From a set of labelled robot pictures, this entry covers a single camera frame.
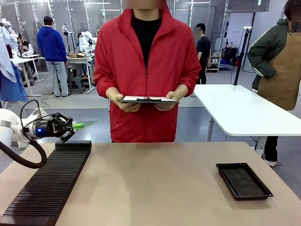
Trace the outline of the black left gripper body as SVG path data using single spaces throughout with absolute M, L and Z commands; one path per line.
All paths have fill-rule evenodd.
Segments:
M 48 118 L 46 116 L 41 117 L 32 123 L 32 132 L 36 138 L 61 138 L 66 132 L 69 132 L 70 128 L 70 125 L 57 118 L 57 113 L 49 115 Z

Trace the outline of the person's right hand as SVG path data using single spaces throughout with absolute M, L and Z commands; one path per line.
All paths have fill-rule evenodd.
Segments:
M 126 113 L 137 112 L 142 105 L 141 103 L 123 103 L 123 95 L 114 87 L 107 89 L 106 96 L 111 102 Z

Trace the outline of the person's left hand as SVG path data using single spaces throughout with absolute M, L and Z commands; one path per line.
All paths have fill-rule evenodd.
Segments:
M 176 88 L 175 91 L 168 92 L 168 94 L 166 95 L 166 98 L 173 99 L 175 101 L 179 101 L 183 97 L 185 97 L 187 95 L 187 93 L 188 93 L 187 86 L 184 85 L 184 84 L 181 84 Z M 175 104 L 173 104 L 173 103 L 167 103 L 167 104 L 159 103 L 159 104 L 155 104 L 154 106 L 157 110 L 165 112 L 165 111 L 171 111 L 175 107 Z

